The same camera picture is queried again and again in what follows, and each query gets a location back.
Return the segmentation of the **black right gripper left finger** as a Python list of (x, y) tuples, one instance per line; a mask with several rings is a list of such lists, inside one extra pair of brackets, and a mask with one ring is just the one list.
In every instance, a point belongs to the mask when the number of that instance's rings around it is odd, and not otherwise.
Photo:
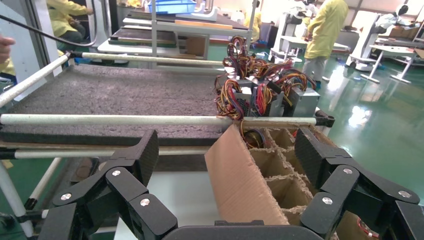
[(53, 199), (52, 239), (88, 240), (118, 214), (139, 240), (162, 240), (178, 227), (176, 216), (147, 189), (159, 158), (156, 130), (116, 150), (103, 168)]

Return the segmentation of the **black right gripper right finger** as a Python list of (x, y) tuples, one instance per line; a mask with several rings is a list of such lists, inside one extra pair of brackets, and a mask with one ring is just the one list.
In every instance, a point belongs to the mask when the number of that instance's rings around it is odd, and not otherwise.
[(412, 190), (366, 170), (308, 128), (297, 130), (294, 150), (317, 190), (300, 217), (302, 227), (329, 238), (350, 212), (380, 238), (420, 237), (420, 198)]

